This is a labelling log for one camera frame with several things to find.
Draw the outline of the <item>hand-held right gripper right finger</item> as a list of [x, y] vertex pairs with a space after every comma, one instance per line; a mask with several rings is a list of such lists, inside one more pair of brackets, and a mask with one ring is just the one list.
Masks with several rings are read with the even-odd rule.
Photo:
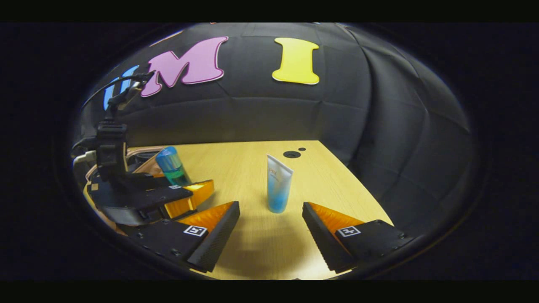
[[329, 270], [340, 274], [389, 258], [415, 240], [391, 224], [364, 222], [313, 202], [302, 217]]

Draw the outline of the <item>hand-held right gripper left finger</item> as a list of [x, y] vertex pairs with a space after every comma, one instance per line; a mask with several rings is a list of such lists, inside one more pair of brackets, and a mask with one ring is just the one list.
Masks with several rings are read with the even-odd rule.
[[206, 273], [214, 270], [239, 217], [240, 204], [231, 201], [174, 221], [127, 226], [126, 234], [170, 263]]

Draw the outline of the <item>small blue cap bottle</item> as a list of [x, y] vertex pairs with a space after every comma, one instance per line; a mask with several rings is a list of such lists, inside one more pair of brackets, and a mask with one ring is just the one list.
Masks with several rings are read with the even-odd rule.
[[155, 159], [171, 185], [187, 186], [192, 184], [191, 179], [181, 162], [179, 154], [177, 153], [177, 149], [174, 146], [168, 146], [162, 149], [156, 155]]

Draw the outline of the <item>blue and white tube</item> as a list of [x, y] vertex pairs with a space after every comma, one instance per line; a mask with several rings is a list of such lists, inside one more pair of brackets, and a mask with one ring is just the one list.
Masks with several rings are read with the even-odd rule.
[[267, 154], [267, 206], [272, 213], [283, 213], [287, 207], [294, 171]]

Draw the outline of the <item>black backdrop cloth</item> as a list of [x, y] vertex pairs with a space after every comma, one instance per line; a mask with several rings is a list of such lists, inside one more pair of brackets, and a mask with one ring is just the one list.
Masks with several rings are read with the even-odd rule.
[[201, 23], [135, 48], [91, 90], [155, 70], [120, 111], [130, 146], [318, 140], [397, 228], [425, 234], [470, 193], [478, 142], [453, 88], [390, 40], [337, 23]]

